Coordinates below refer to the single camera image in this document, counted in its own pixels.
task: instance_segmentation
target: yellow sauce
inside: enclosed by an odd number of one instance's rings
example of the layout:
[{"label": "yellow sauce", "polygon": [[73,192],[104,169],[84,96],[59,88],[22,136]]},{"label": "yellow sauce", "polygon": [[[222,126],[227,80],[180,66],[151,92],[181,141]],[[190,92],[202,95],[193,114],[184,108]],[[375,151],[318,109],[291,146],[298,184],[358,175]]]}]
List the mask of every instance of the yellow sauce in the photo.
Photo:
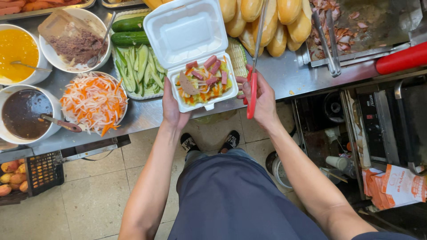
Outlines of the yellow sauce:
[{"label": "yellow sauce", "polygon": [[33,38],[22,30],[0,30],[0,79],[6,77],[13,82],[20,82],[34,72],[32,68],[10,64],[13,61],[36,67],[37,45]]}]

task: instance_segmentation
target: spoon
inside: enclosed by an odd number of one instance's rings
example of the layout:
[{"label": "spoon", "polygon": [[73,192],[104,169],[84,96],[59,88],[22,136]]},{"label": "spoon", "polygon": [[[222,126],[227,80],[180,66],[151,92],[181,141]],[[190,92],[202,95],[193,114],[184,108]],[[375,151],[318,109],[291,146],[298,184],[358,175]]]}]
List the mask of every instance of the spoon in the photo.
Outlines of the spoon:
[{"label": "spoon", "polygon": [[61,127],[65,128],[69,131],[72,131],[72,132],[81,132],[82,131],[82,128],[80,128],[79,126],[77,126],[74,123],[67,123],[67,122],[64,122],[62,120],[58,120],[58,119],[55,119],[53,117],[49,117],[46,114],[41,114],[40,118],[46,119],[46,120],[48,120],[48,121],[50,121],[50,122],[52,122],[58,126],[61,126]]},{"label": "spoon", "polygon": [[108,25],[107,32],[105,32],[104,40],[102,41],[101,49],[98,54],[88,61],[88,67],[94,67],[98,63],[99,55],[101,54],[102,49],[104,48],[105,40],[107,39],[108,33],[110,32],[111,26],[113,25],[113,21],[116,18],[116,12],[113,12],[111,16],[110,24]]},{"label": "spoon", "polygon": [[21,65],[24,65],[25,67],[33,68],[33,69],[36,69],[36,70],[45,71],[45,72],[48,72],[48,73],[52,72],[51,69],[33,67],[33,66],[30,66],[30,65],[23,64],[21,61],[13,61],[10,64],[21,64]]}]

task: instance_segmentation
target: wooden skewer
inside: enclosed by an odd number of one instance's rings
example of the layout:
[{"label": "wooden skewer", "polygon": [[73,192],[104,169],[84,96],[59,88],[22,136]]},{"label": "wooden skewer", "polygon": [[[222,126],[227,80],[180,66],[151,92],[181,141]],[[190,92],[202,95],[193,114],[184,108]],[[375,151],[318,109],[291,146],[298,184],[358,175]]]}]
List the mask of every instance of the wooden skewer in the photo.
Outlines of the wooden skewer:
[{"label": "wooden skewer", "polygon": [[345,180],[345,179],[343,179],[342,177],[338,177],[337,175],[335,175],[335,174],[333,174],[333,173],[331,173],[331,172],[328,172],[328,171],[326,171],[326,170],[324,170],[324,169],[322,169],[322,168],[321,168],[321,170],[322,170],[322,171],[324,171],[325,173],[327,173],[327,174],[329,174],[329,175],[333,176],[333,177],[338,178],[339,180],[341,180],[341,181],[343,181],[343,182],[345,182],[345,183],[348,183],[348,181],[347,181],[347,180]]}]

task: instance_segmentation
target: red scissors handle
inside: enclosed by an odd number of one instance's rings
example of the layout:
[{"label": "red scissors handle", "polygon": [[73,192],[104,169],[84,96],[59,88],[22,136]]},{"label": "red scissors handle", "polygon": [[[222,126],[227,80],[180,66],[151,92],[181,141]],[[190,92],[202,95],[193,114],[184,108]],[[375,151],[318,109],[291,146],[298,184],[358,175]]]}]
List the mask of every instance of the red scissors handle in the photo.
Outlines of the red scissors handle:
[{"label": "red scissors handle", "polygon": [[245,97],[243,104],[248,105],[246,117],[252,119],[255,113],[255,105],[257,104],[257,74],[252,73],[252,68],[249,69],[248,82],[251,84],[251,102],[248,102]]}]

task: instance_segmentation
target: stainless steel counter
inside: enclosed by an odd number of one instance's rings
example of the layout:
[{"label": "stainless steel counter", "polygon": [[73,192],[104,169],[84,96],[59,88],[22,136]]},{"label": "stainless steel counter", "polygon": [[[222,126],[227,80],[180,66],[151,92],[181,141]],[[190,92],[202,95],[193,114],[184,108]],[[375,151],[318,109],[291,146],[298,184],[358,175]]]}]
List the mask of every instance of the stainless steel counter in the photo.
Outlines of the stainless steel counter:
[{"label": "stainless steel counter", "polygon": [[[88,10],[101,18],[106,25],[108,24],[111,18],[111,9],[103,7],[97,2],[94,7]],[[38,35],[37,27],[45,18],[46,16],[39,16],[19,20],[0,21],[0,23],[15,24]],[[248,53],[246,54],[249,63],[251,63],[251,56]],[[375,70],[374,61],[371,60],[343,67],[341,76],[332,78],[327,66],[311,68],[303,64],[302,56],[298,51],[291,52],[289,50],[286,50],[286,53],[279,58],[273,58],[267,51],[264,51],[264,54],[259,57],[257,67],[275,90],[276,99],[295,98],[301,94],[335,88],[339,85],[349,84],[379,75]],[[112,59],[98,71],[116,76]],[[60,98],[62,97],[64,86],[74,76],[75,74],[54,69],[51,75],[37,86],[49,90],[53,95]],[[216,103],[215,109],[211,111],[205,111],[204,108],[193,111],[192,117],[201,117],[242,107],[244,107],[244,105],[241,100],[230,99]],[[161,98],[143,101],[129,100],[128,111],[122,122],[122,126],[116,131],[109,131],[104,138],[112,138],[155,128],[160,126],[162,119]],[[40,143],[30,144],[28,147],[32,148],[34,155],[39,155],[98,140],[101,140],[101,137],[97,134],[88,135],[86,132],[76,134],[61,129],[50,138]]]}]

